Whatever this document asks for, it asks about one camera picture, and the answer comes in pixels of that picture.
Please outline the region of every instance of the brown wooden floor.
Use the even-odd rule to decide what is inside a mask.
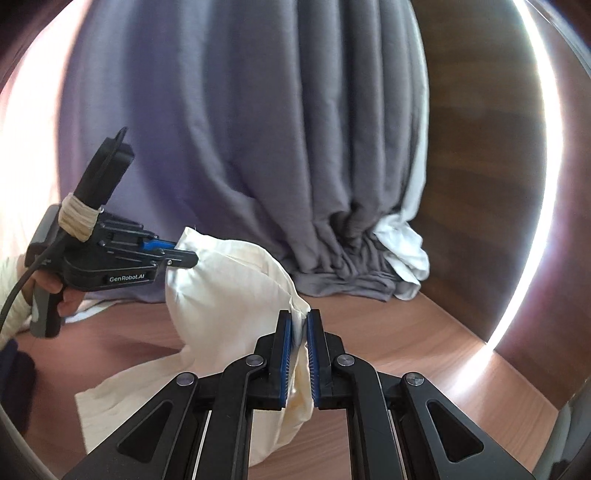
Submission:
[[[556,409],[500,356],[482,375],[466,370],[482,342],[432,301],[388,303],[354,298],[309,299],[327,331],[379,370],[422,372],[523,465],[535,465]],[[20,336],[37,362],[39,380],[27,441],[62,476],[83,455],[74,395],[133,365],[175,353],[181,346],[165,305],[127,304],[67,325],[56,340]],[[251,479],[350,478],[345,415],[316,411],[295,440]]]

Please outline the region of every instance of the hand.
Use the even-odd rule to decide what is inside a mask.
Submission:
[[[25,257],[22,255],[18,259],[18,276],[20,277],[25,271]],[[22,288],[22,295],[29,305],[33,304],[33,289],[35,284],[38,284],[43,290],[49,293],[59,293],[63,288],[60,277],[44,270],[37,270]],[[57,313],[60,317],[69,317],[78,311],[78,307],[82,300],[84,300],[84,292],[74,290],[67,287],[64,290],[64,299],[57,306]]]

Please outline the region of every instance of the wooden surface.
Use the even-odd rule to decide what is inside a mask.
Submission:
[[[422,372],[523,465],[535,465],[556,409],[499,355],[471,363],[482,342],[428,298],[381,303],[339,296],[310,302],[349,352],[386,373]],[[56,340],[24,334],[20,344],[39,370],[26,439],[58,476],[84,455],[74,395],[181,346],[166,307],[143,304],[116,306],[67,325]],[[344,412],[316,411],[296,439],[251,469],[249,478],[350,478]]]
[[[591,79],[540,20],[557,76],[564,157],[546,254],[498,351],[561,407],[591,375]]]
[[[540,212],[540,81],[510,0],[413,2],[427,58],[427,184],[412,222],[431,261],[423,293],[488,340]]]

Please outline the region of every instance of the beige elastic band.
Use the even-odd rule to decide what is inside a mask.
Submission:
[[[61,203],[57,221],[71,236],[81,242],[86,242],[95,229],[99,213],[98,210],[90,208],[74,197],[73,193],[70,193]]]

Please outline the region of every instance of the beige fabric bag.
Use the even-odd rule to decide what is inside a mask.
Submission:
[[[250,465],[255,465],[289,443],[312,415],[302,341],[310,306],[279,263],[257,245],[218,240],[187,228],[177,247],[199,256],[195,268],[167,272],[166,302],[186,346],[76,396],[86,449],[94,449],[179,372],[212,375],[252,353],[260,336],[275,331],[279,311],[289,310],[293,345],[287,408],[254,412]]]

